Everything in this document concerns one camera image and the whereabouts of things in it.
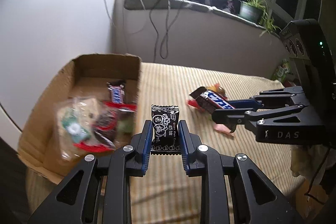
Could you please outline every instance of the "striped tablecloth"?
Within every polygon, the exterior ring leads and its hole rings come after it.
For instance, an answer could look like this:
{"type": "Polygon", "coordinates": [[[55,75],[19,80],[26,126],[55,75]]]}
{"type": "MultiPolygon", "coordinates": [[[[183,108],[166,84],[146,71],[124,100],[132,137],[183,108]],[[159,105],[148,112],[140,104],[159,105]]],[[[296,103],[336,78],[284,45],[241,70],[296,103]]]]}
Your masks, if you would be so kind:
{"type": "MultiPolygon", "coordinates": [[[[291,174],[290,146],[257,143],[243,126],[237,126],[235,137],[228,138],[213,130],[209,115],[185,103],[199,86],[220,83],[229,100],[234,100],[249,98],[261,90],[282,88],[278,81],[152,63],[142,63],[141,70],[136,132],[141,132],[145,120],[151,119],[152,104],[178,105],[180,119],[187,121],[190,132],[199,135],[202,143],[224,155],[247,154],[284,195],[293,193],[304,181],[291,174]]],[[[34,210],[50,185],[34,175],[29,177],[28,199],[34,210]]],[[[199,223],[201,179],[185,175],[181,156],[152,155],[146,176],[131,179],[131,202],[133,224],[199,223]]]]}

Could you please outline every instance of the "wooden floor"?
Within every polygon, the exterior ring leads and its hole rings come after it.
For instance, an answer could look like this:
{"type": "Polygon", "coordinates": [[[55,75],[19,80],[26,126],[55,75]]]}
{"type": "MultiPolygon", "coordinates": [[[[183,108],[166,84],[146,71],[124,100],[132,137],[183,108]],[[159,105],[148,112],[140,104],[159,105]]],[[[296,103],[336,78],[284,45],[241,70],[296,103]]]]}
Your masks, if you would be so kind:
{"type": "Polygon", "coordinates": [[[30,217],[25,185],[26,166],[18,159],[16,152],[0,138],[0,211],[9,209],[11,215],[21,223],[27,223],[30,217]]]}

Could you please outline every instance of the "clear plastic packaging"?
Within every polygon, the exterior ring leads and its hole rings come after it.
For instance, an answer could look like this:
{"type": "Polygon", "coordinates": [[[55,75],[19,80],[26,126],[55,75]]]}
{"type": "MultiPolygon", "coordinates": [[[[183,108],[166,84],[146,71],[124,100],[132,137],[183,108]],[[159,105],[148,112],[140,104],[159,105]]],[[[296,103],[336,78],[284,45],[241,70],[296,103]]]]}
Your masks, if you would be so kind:
{"type": "Polygon", "coordinates": [[[109,152],[127,143],[133,133],[135,105],[73,98],[58,104],[56,137],[63,159],[109,152]]]}

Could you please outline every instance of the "black device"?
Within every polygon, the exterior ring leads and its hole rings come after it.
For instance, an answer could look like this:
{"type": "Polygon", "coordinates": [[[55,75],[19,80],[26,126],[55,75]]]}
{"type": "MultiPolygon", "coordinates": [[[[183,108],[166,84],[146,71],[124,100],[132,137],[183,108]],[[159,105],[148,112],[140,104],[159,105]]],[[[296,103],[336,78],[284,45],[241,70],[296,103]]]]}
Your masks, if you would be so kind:
{"type": "MultiPolygon", "coordinates": [[[[228,101],[235,109],[215,110],[212,118],[232,130],[244,124],[259,142],[335,147],[336,77],[322,30],[315,20],[292,21],[280,36],[302,86],[228,101]]],[[[146,174],[152,131],[152,122],[146,121],[130,145],[101,158],[87,155],[43,201],[28,224],[95,224],[103,176],[107,176],[107,183],[102,224],[131,223],[129,178],[146,174]]],[[[304,223],[247,155],[219,154],[190,133],[183,120],[178,133],[186,174],[202,177],[200,223],[230,223],[224,175],[229,177],[235,223],[304,223]]]]}

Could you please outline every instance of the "chocolate bar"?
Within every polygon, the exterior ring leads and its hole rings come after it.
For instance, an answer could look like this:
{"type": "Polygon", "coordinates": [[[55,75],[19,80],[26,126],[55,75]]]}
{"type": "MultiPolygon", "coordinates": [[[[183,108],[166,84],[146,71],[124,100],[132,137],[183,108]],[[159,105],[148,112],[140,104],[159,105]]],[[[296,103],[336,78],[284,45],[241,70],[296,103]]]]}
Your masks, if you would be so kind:
{"type": "Polygon", "coordinates": [[[177,155],[180,153],[178,106],[152,105],[152,122],[154,139],[152,140],[152,154],[177,155]]]}
{"type": "Polygon", "coordinates": [[[108,83],[108,89],[111,91],[111,101],[116,104],[123,104],[125,101],[125,80],[114,83],[108,83]]]}
{"type": "Polygon", "coordinates": [[[196,101],[200,107],[204,108],[210,114],[212,114],[216,109],[234,109],[232,105],[230,105],[221,95],[212,90],[204,91],[204,87],[200,87],[191,93],[191,96],[196,96],[199,91],[203,91],[198,97],[196,97],[196,101]]]}

